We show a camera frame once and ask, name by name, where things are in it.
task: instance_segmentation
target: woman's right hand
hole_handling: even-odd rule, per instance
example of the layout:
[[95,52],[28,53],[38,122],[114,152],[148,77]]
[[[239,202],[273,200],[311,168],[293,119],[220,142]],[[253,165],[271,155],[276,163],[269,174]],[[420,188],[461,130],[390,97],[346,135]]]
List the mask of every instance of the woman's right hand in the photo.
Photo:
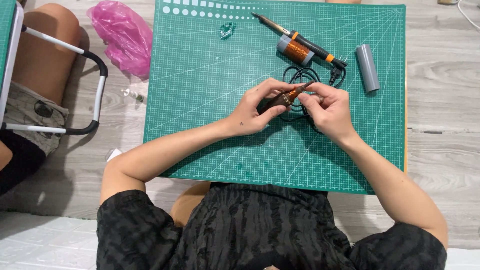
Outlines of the woman's right hand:
[[[314,83],[307,87],[306,91],[315,94],[301,93],[298,99],[313,118],[318,130],[338,145],[343,145],[350,138],[358,136],[350,117],[347,91],[322,83]],[[321,104],[318,96],[324,97]]]

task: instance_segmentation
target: hand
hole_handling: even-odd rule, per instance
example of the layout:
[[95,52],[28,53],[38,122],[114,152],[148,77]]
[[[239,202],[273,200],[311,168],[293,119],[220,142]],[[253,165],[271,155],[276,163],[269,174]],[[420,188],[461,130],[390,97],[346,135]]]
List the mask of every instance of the hand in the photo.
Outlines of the hand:
[[264,98],[273,98],[280,91],[292,90],[294,85],[268,78],[259,85],[243,94],[237,107],[225,119],[222,119],[231,136],[249,135],[261,131],[268,122],[283,113],[285,106],[274,106],[262,115],[258,114],[257,106]]
[[[343,144],[357,134],[350,118],[347,91],[322,83],[314,83],[307,87],[306,91],[315,94],[301,93],[298,99],[313,118],[318,130],[337,144]],[[324,98],[322,105],[319,104],[319,96]]]

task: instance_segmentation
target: patterned shorts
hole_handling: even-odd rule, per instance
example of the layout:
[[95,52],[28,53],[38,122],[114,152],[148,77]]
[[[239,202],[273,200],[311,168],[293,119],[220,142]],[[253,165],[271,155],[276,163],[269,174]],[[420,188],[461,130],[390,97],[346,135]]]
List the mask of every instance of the patterned shorts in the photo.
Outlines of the patterned shorts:
[[[58,106],[23,85],[14,82],[10,84],[4,122],[63,128],[67,117],[68,109]],[[21,130],[13,132],[37,145],[45,155],[57,149],[61,137],[58,133]]]

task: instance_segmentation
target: knee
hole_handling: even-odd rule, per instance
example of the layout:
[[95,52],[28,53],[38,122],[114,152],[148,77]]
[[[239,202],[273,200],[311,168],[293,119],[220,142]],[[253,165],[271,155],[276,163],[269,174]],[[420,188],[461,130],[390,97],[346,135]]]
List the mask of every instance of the knee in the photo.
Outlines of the knee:
[[71,27],[72,30],[77,30],[77,28],[80,26],[75,14],[59,4],[48,3],[34,9],[33,11],[46,13],[55,18],[60,25],[67,25],[68,27]]

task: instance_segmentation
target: copper wire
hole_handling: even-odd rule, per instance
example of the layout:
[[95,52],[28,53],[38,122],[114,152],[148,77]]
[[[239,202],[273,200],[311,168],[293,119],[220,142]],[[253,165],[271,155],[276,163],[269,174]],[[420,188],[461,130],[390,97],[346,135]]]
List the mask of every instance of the copper wire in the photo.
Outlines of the copper wire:
[[310,50],[307,47],[303,46],[295,40],[291,40],[287,44],[287,47],[285,48],[285,51],[283,53],[292,61],[296,63],[302,63],[309,52]]

